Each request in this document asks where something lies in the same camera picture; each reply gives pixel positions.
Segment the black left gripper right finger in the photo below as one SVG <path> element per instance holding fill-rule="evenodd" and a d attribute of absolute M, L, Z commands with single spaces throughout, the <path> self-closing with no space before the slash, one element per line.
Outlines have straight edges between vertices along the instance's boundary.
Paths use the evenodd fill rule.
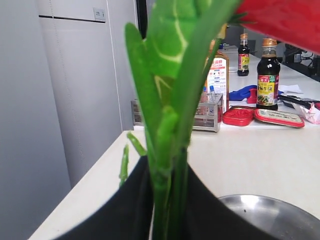
<path fill-rule="evenodd" d="M 184 238 L 186 240 L 271 240 L 273 237 L 226 207 L 189 167 Z"/>

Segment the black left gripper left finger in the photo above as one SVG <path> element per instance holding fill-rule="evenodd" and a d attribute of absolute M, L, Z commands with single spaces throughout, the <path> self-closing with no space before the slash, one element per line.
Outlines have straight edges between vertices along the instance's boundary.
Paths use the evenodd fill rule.
<path fill-rule="evenodd" d="M 147 240 L 153 214 L 148 157 L 142 156 L 128 179 L 94 214 L 58 240 Z"/>

